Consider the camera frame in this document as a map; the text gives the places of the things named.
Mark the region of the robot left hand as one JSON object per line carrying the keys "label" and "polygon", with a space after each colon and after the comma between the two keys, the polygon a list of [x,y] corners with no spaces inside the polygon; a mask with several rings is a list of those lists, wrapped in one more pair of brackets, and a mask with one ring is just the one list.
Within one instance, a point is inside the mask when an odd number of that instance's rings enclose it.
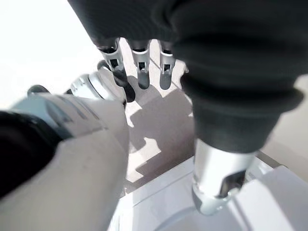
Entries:
{"label": "robot left hand", "polygon": [[192,100],[195,206],[219,211],[280,116],[304,95],[294,87],[308,72],[305,0],[72,0],[100,50],[122,37],[157,39],[183,61],[180,82]]}

